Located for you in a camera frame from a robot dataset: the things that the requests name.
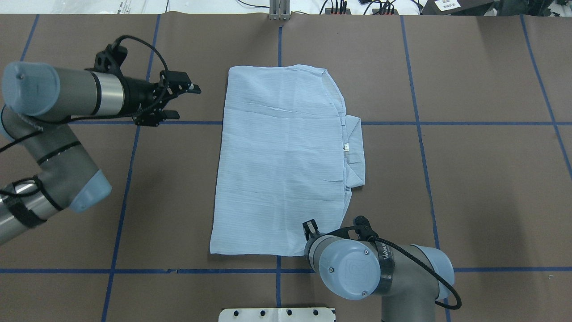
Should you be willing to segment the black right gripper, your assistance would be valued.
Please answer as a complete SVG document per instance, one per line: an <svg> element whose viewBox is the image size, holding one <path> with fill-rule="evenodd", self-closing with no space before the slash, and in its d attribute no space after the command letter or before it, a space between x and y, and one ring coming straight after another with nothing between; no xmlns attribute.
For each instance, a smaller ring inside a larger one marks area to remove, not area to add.
<svg viewBox="0 0 572 322"><path fill-rule="evenodd" d="M316 220L314 219L303 222L302 227L307 244L313 244L323 236L334 236L345 240L356 240L361 242L370 242L374 241L375 238L379 238L378 233L373 230L370 226L369 220L365 216L357 216L353 220L353 226L339 228L329 233L321 232L318 229Z"/></svg>

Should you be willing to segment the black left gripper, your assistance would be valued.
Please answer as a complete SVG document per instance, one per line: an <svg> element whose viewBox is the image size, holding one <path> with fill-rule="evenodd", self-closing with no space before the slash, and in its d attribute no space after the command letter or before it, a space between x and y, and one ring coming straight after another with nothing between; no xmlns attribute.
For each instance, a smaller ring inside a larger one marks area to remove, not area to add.
<svg viewBox="0 0 572 322"><path fill-rule="evenodd" d="M88 68L97 91L90 118L131 118L137 126L156 127L165 120L180 119L176 110L165 110L170 100L185 93L202 93L186 72L170 70L159 51L150 44L147 47L163 64L158 82L125 76L121 65L127 58L127 49L118 43L109 44L96 54L94 66Z"/></svg>

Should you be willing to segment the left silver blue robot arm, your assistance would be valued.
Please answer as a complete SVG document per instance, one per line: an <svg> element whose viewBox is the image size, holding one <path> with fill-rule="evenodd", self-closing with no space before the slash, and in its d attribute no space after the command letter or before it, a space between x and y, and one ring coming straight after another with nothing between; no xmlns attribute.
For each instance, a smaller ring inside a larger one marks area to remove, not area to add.
<svg viewBox="0 0 572 322"><path fill-rule="evenodd" d="M67 208L84 212L111 193L112 186L70 123L80 120L130 118L137 126L156 127L179 119L166 110L170 100L200 94L186 72L163 64L159 81L133 79L122 73L127 35L96 54L94 66L82 71L45 63L12 62L2 77L4 106L1 133L9 140L1 151L22 145L40 172L1 188L1 243L34 229Z"/></svg>

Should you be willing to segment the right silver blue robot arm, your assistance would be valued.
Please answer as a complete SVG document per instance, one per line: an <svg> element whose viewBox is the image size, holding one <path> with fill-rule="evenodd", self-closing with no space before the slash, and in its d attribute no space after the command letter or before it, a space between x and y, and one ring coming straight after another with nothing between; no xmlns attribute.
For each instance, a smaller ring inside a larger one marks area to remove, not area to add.
<svg viewBox="0 0 572 322"><path fill-rule="evenodd" d="M380 296L383 322L434 322L436 306L463 305L452 262L440 249L383 239L365 216L329 233L316 220L302 227L306 260L323 284L347 300Z"/></svg>

